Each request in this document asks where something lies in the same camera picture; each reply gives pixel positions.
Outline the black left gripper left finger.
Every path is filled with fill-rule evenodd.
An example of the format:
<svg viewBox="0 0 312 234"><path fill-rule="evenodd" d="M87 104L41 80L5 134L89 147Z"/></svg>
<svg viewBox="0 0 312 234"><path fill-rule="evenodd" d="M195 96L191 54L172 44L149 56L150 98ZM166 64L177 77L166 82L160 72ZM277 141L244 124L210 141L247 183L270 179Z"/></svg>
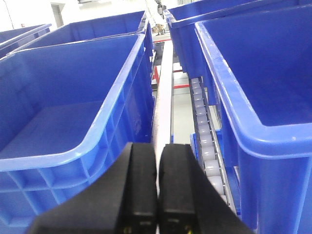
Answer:
<svg viewBox="0 0 312 234"><path fill-rule="evenodd" d="M29 234L154 234L156 159L150 143L128 142L93 184L37 216Z"/></svg>

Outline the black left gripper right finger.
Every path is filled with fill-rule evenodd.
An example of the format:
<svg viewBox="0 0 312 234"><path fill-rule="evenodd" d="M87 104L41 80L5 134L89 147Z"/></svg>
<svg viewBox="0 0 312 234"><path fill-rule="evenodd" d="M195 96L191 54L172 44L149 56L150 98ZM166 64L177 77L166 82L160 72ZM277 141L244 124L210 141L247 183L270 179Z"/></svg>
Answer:
<svg viewBox="0 0 312 234"><path fill-rule="evenodd" d="M160 233L252 233L207 179L190 145L164 147L158 180Z"/></svg>

